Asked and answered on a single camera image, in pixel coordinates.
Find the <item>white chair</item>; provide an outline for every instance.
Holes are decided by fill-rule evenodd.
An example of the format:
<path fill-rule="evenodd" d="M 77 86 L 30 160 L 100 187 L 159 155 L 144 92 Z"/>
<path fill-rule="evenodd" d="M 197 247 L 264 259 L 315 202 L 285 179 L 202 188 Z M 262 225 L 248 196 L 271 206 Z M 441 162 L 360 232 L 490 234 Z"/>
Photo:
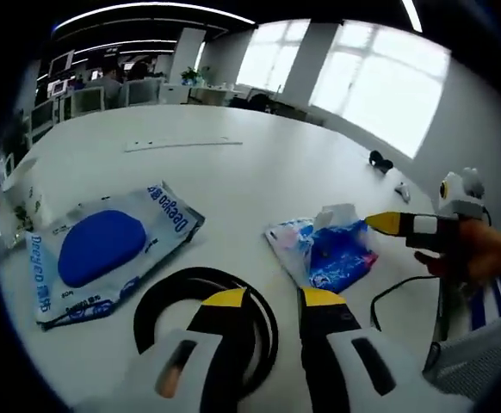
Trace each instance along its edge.
<path fill-rule="evenodd" d="M 28 116 L 27 148 L 29 150 L 57 123 L 54 116 L 55 106 L 54 99 L 50 99 L 34 108 Z"/>
<path fill-rule="evenodd" d="M 72 117 L 72 93 L 59 98 L 59 122 L 65 122 Z"/>
<path fill-rule="evenodd" d="M 161 85 L 158 91 L 158 102 L 161 105 L 180 105 L 188 102 L 190 86 L 182 84 Z"/>
<path fill-rule="evenodd" d="M 71 117 L 102 112 L 105 110 L 103 87 L 77 90 L 71 95 Z"/>
<path fill-rule="evenodd" d="M 158 79 L 131 80 L 122 85 L 120 107 L 154 105 L 158 102 Z"/>

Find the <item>desk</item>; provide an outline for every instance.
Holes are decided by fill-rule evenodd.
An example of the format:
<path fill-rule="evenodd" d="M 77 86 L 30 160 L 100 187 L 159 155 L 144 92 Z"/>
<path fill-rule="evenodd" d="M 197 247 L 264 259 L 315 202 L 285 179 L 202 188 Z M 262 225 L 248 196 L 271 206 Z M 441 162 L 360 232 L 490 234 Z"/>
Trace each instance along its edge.
<path fill-rule="evenodd" d="M 242 145 L 192 146 L 125 153 L 134 137 L 218 137 Z M 276 364 L 241 412 L 309 412 L 300 364 L 297 296 L 263 237 L 264 226 L 314 216 L 322 206 L 356 204 L 358 214 L 386 210 L 433 213 L 414 184 L 411 203 L 394 193 L 405 179 L 397 170 L 379 175 L 368 151 L 315 125 L 236 108 L 140 106 L 88 114 L 59 123 L 27 157 L 38 157 L 46 202 L 58 217 L 78 202 L 122 194 L 166 180 L 178 196 L 207 218 L 193 241 L 110 317 L 42 331 L 34 322 L 34 291 L 25 251 L 0 265 L 9 314 L 22 342 L 50 386 L 68 403 L 109 392 L 137 355 L 133 314 L 141 296 L 175 271 L 209 266 L 249 282 L 268 300 L 279 324 Z M 350 309 L 369 326 L 371 299 L 394 283 L 427 275 L 401 239 L 376 237 L 378 262 L 344 292 Z M 383 330 L 424 363 L 436 321 L 437 280 L 405 284 L 377 305 Z M 158 334 L 187 327 L 196 309 L 178 303 L 158 323 Z"/>
<path fill-rule="evenodd" d="M 233 97 L 241 97 L 244 92 L 227 88 L 192 86 L 189 96 L 209 106 L 227 106 Z"/>

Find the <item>human hand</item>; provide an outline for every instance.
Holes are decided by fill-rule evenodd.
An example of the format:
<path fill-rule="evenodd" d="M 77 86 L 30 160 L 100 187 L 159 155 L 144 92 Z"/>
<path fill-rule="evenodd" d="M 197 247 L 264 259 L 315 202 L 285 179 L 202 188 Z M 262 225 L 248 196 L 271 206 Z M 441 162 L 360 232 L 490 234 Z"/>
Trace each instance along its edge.
<path fill-rule="evenodd" d="M 476 219 L 460 222 L 459 233 L 463 259 L 466 260 L 467 277 L 483 283 L 501 275 L 501 234 Z M 458 261 L 454 257 L 450 259 L 447 255 L 442 255 L 435 258 L 417 251 L 415 258 L 426 265 L 432 275 L 439 277 L 464 275 L 457 274 L 460 269 L 456 268 Z"/>

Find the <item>window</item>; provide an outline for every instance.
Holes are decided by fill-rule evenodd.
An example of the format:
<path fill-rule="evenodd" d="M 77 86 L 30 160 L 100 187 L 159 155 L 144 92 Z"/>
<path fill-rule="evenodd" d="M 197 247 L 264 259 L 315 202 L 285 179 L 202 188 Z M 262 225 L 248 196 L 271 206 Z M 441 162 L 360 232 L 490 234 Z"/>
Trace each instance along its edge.
<path fill-rule="evenodd" d="M 275 22 L 255 30 L 237 83 L 281 93 L 309 24 L 309 20 Z"/>
<path fill-rule="evenodd" d="M 202 52 L 203 50 L 205 50 L 205 42 L 203 41 L 201 43 L 201 45 L 199 46 L 199 52 L 197 52 L 197 59 L 195 59 L 195 64 L 194 64 L 194 69 L 196 71 L 199 70 L 199 63 L 201 62 L 201 58 L 202 58 Z"/>
<path fill-rule="evenodd" d="M 392 28 L 346 22 L 337 31 L 310 104 L 415 157 L 436 112 L 449 51 Z"/>

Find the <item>black strap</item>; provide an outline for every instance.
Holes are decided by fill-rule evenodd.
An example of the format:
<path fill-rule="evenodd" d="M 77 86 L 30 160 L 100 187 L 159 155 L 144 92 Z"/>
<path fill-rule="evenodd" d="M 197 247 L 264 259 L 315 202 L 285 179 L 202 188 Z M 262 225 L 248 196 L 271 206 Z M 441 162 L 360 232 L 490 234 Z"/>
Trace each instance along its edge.
<path fill-rule="evenodd" d="M 245 398 L 266 380 L 275 363 L 279 331 L 274 313 L 264 297 L 250 284 L 214 268 L 185 268 L 159 281 L 147 290 L 138 303 L 133 317 L 133 334 L 141 354 L 155 342 L 155 323 L 170 305 L 184 299 L 204 300 L 220 291 L 245 287 L 252 297 L 250 316 L 260 338 L 260 358 L 257 368 L 243 385 Z"/>

